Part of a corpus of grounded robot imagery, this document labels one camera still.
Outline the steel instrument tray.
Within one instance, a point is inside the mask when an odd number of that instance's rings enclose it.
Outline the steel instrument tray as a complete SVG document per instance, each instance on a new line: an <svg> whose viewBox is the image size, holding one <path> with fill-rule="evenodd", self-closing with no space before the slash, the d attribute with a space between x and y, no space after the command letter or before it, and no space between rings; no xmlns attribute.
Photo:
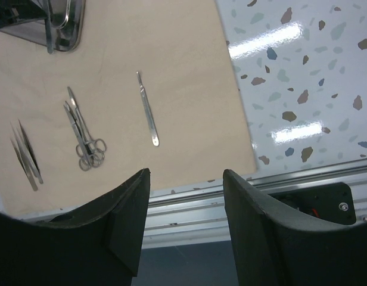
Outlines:
<svg viewBox="0 0 367 286"><path fill-rule="evenodd" d="M82 34L85 0L50 0L51 34L56 51L75 49Z"/></svg>

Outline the beige surgical cloth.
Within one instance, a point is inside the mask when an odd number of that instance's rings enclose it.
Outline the beige surgical cloth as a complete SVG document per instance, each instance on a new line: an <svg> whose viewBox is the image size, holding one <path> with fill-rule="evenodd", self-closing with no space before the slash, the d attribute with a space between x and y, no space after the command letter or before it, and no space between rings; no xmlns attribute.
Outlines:
<svg viewBox="0 0 367 286"><path fill-rule="evenodd" d="M153 146L136 71L160 141ZM84 172L64 102L71 87L94 139ZM43 184L33 191L11 140L24 127ZM256 171L245 112L214 1L87 1L71 53L0 32L0 198L20 216L78 206L143 168L152 190Z"/></svg>

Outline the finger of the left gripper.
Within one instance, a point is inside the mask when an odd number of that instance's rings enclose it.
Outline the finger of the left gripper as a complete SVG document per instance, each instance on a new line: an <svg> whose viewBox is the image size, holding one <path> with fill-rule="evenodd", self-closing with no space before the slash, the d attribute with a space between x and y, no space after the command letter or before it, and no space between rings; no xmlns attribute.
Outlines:
<svg viewBox="0 0 367 286"><path fill-rule="evenodd" d="M47 51L49 54L53 54L54 46L51 33L51 4L50 1L47 0L37 1L37 3L26 0L0 0L0 29L43 20L45 23Z"/></svg>

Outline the steel forceps with rings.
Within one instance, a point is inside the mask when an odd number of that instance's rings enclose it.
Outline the steel forceps with rings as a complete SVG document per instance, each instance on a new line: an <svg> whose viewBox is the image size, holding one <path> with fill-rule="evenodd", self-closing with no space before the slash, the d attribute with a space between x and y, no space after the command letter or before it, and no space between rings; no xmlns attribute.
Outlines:
<svg viewBox="0 0 367 286"><path fill-rule="evenodd" d="M76 153L79 156L79 167L82 171L87 172L91 168L97 168L102 163L102 158L99 156L99 152L92 151L88 144L83 140L83 134L80 130L78 121L74 112L71 110L70 105L67 101L63 104L64 109L67 113L67 117L70 121L74 135L77 139Z"/></svg>

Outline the steel scalpel handle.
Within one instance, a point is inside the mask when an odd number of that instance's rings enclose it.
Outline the steel scalpel handle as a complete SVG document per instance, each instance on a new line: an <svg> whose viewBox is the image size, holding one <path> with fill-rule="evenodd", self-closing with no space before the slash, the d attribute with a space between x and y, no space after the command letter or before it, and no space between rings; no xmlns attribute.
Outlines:
<svg viewBox="0 0 367 286"><path fill-rule="evenodd" d="M150 104L148 102L147 93L142 83L141 74L139 71L136 71L136 76L138 78L141 99L142 99L145 115L147 118L148 127L149 127L150 134L151 134L151 140L152 140L153 146L158 147L160 145L160 141L159 141L159 137L157 133L157 128L154 123L154 118L153 118Z"/></svg>

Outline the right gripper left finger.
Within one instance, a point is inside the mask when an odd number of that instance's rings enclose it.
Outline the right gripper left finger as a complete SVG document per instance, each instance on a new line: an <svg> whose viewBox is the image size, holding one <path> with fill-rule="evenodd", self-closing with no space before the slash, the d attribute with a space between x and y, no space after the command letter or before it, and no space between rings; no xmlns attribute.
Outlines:
<svg viewBox="0 0 367 286"><path fill-rule="evenodd" d="M50 221L0 213L0 285L130 285L138 273L149 197L146 168Z"/></svg>

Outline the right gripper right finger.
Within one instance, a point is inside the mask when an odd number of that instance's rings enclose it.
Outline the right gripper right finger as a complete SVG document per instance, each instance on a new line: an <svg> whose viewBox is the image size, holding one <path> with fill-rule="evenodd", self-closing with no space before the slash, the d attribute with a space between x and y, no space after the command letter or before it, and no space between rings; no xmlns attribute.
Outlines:
<svg viewBox="0 0 367 286"><path fill-rule="evenodd" d="M367 222L305 214L229 169L223 193L239 285L367 285Z"/></svg>

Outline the steel tweezers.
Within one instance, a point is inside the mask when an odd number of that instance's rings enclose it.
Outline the steel tweezers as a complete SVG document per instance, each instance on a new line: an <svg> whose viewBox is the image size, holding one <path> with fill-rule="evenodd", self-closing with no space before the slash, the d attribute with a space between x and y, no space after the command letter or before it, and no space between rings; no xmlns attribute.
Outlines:
<svg viewBox="0 0 367 286"><path fill-rule="evenodd" d="M21 140L25 155L27 156L29 160L32 174L35 176L35 178L38 180L40 184L43 184L43 178L41 176L40 168L38 166L38 163L35 157L35 153L30 144L27 133L24 130L24 127L20 121L18 121L18 124L19 124L19 128L17 129L17 132L20 135L20 140Z"/></svg>
<svg viewBox="0 0 367 286"><path fill-rule="evenodd" d="M30 168L30 164L29 164L29 160L27 158L27 156L25 155L19 134L14 130L13 125L11 125L11 129L13 131L14 134L14 139L10 139L12 146L14 148L15 154L17 156L17 159L29 181L30 186L32 187L33 191L37 191L38 190L38 186L34 180L31 168Z"/></svg>

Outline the steel surgical scissors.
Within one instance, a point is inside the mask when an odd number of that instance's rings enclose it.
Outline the steel surgical scissors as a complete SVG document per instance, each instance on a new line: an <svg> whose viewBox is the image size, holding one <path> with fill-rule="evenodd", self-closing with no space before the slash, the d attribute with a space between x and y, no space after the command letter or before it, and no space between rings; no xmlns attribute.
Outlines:
<svg viewBox="0 0 367 286"><path fill-rule="evenodd" d="M99 156L102 158L102 163L103 163L105 159L105 152L107 150L107 144L101 138L94 139L92 137L84 121L84 118L80 112L79 105L77 103L76 97L71 87L68 86L67 91L68 91L69 100L70 100L70 102L67 102L67 103L70 105L71 110L74 112L74 115L77 118L80 130L82 131L82 134L83 134L83 140L86 144L88 144L88 146L90 147L92 151L99 152Z"/></svg>

